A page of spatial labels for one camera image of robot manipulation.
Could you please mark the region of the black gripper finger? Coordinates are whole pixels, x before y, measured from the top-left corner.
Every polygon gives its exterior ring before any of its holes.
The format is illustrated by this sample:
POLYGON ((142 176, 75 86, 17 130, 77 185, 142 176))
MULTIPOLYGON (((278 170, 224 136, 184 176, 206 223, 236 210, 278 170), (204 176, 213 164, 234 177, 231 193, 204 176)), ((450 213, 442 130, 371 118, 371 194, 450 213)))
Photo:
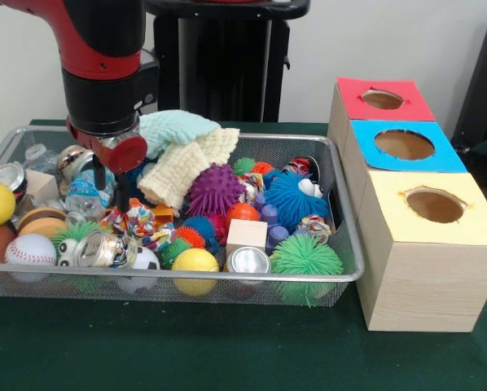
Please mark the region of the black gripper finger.
POLYGON ((94 184, 98 191, 105 189, 107 185, 106 168, 99 159, 93 159, 94 184))
POLYGON ((126 173, 116 176, 116 204, 121 213, 129 211, 129 179, 126 173))

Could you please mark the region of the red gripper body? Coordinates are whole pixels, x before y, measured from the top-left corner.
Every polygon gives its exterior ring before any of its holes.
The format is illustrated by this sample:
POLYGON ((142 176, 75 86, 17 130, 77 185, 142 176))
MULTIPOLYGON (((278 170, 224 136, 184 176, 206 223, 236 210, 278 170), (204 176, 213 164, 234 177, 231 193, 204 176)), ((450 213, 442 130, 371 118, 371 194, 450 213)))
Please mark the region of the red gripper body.
POLYGON ((139 133, 139 121, 118 134, 87 134, 70 121, 67 121, 67 127, 72 136, 114 174, 135 169, 147 156, 147 142, 139 133))

